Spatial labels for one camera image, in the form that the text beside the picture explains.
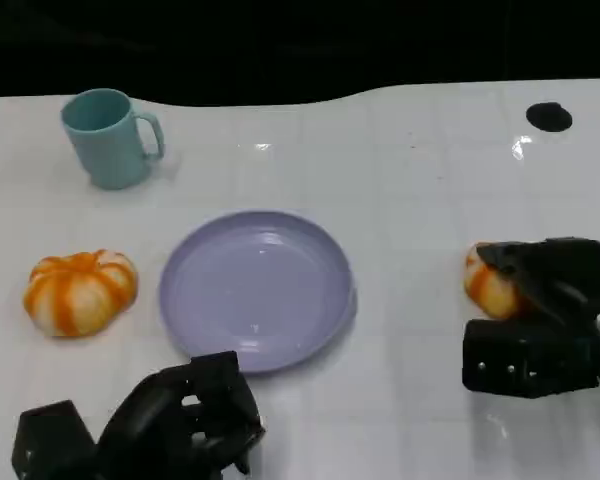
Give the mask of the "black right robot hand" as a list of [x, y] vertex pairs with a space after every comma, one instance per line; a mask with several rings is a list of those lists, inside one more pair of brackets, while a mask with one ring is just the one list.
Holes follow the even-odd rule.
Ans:
[[600, 314], [600, 241], [562, 237], [496, 242], [479, 258], [509, 280], [525, 301], [565, 328], [586, 328]]

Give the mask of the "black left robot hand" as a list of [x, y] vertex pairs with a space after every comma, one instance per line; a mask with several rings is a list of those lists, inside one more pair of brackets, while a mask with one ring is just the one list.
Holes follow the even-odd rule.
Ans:
[[235, 352], [194, 357], [143, 379], [97, 444], [104, 479], [219, 479], [247, 475], [265, 433]]

